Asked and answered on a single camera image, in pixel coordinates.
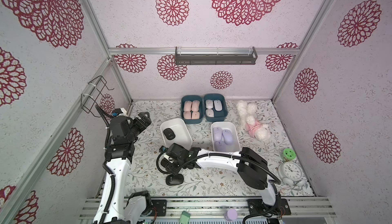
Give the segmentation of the white tray front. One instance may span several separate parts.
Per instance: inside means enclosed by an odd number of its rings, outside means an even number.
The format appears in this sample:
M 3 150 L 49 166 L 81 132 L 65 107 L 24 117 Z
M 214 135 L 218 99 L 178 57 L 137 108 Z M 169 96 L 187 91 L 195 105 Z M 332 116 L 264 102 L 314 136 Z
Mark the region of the white tray front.
M 174 133 L 174 138 L 169 140 L 164 133 L 164 130 L 171 129 Z M 163 138 L 162 145 L 169 148 L 172 144 L 178 144 L 187 150 L 192 147 L 193 140 L 187 129 L 185 122 L 181 118 L 175 118 L 165 121 L 160 126 L 161 135 Z

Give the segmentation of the white tray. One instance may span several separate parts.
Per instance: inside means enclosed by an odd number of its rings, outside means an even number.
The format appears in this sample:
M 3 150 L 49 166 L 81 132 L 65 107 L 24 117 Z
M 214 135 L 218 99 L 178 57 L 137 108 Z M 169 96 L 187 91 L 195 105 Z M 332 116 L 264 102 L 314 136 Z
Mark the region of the white tray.
M 169 140 L 164 133 L 164 130 L 171 129 L 174 133 L 174 138 Z M 187 129 L 185 122 L 181 118 L 175 118 L 165 121 L 160 126 L 161 135 L 163 138 L 162 145 L 169 148 L 172 144 L 178 144 L 187 150 L 192 147 L 193 140 Z
M 233 134 L 233 139 L 234 143 L 232 145 L 227 145 L 227 151 L 226 152 L 236 152 L 241 150 L 241 146 L 239 143 L 236 127 L 233 123 L 227 122 L 227 121 L 221 121 L 221 122 L 214 122 L 211 125 L 211 134 L 212 134 L 212 129 L 214 127 L 221 127 L 222 130 L 230 130 Z

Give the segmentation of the purple mouse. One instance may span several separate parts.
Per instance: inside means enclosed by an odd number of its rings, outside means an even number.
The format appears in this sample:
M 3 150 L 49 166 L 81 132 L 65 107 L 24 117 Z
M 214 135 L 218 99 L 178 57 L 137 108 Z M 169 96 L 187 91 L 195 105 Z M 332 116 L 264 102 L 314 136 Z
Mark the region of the purple mouse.
M 222 139 L 227 145 L 234 143 L 233 134 L 230 130 L 222 130 Z
M 216 141 L 214 142 L 214 151 L 216 152 L 226 152 L 227 151 L 227 144 L 223 141 Z
M 212 137 L 214 142 L 222 141 L 222 128 L 214 127 L 212 129 Z

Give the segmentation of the teal storage box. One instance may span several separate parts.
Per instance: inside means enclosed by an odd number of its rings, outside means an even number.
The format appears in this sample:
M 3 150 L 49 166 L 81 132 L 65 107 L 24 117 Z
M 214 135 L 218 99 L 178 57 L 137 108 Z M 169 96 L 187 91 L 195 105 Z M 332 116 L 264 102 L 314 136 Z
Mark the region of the teal storage box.
M 225 97 L 221 94 L 210 93 L 204 96 L 205 117 L 209 122 L 224 121 L 228 116 Z
M 205 115 L 203 98 L 198 95 L 182 97 L 180 115 L 186 124 L 201 123 Z

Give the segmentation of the white mouse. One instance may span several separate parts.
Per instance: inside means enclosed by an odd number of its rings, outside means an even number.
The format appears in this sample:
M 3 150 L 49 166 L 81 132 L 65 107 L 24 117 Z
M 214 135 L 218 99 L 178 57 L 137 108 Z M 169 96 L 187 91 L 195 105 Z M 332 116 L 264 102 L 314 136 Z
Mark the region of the white mouse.
M 214 102 L 211 99 L 205 100 L 205 108 L 206 109 L 213 109 L 214 108 Z
M 223 110 L 223 105 L 222 105 L 222 102 L 220 101 L 220 100 L 214 100 L 213 101 L 214 102 L 214 109 L 216 110 L 216 111 L 222 111 Z
M 214 111 L 213 109 L 207 109 L 205 112 L 206 116 L 209 118 L 213 118 L 214 117 Z

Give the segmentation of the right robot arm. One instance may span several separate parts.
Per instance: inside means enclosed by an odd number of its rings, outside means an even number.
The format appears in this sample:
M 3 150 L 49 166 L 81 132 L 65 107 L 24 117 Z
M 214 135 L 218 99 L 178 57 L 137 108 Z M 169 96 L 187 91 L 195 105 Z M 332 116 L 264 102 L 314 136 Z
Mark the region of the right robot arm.
M 168 175 L 167 185 L 174 185 L 170 178 L 183 169 L 218 168 L 237 173 L 250 188 L 261 191 L 262 209 L 244 217 L 243 223 L 254 217 L 271 218 L 281 210 L 281 194 L 276 186 L 281 180 L 270 172 L 267 161 L 248 147 L 236 152 L 216 152 L 200 147 L 186 149 L 179 144 L 162 146 L 156 159 L 157 170 Z

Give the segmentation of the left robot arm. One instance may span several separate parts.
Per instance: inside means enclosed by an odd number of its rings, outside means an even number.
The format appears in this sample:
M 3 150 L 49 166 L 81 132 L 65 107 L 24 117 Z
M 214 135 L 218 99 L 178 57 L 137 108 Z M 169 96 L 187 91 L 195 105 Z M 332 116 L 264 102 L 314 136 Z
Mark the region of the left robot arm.
M 151 214 L 153 204 L 148 191 L 131 194 L 125 199 L 126 181 L 138 136 L 151 124 L 150 114 L 141 112 L 135 118 L 125 108 L 106 113 L 95 106 L 107 130 L 105 139 L 105 185 L 95 224 L 137 224 L 142 216 Z

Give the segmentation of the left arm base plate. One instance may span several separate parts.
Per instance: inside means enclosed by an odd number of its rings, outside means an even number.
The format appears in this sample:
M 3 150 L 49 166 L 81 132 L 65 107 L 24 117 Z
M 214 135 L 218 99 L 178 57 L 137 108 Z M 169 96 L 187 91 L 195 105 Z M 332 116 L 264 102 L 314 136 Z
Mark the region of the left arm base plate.
M 141 217 L 163 217 L 166 216 L 167 200 L 166 199 L 152 199 L 147 200 L 147 207 L 142 212 Z

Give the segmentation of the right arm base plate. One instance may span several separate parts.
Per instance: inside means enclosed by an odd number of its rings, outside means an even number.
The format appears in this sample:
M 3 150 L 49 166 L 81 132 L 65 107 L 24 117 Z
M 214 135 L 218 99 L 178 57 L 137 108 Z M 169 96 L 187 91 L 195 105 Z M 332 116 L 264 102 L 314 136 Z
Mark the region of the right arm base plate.
M 265 204 L 261 198 L 247 199 L 247 204 L 249 207 L 249 213 L 251 215 L 259 214 L 272 208 L 272 206 Z M 287 199 L 280 198 L 278 199 L 276 207 L 271 212 L 267 213 L 267 216 L 281 216 L 291 214 L 292 212 L 288 205 Z

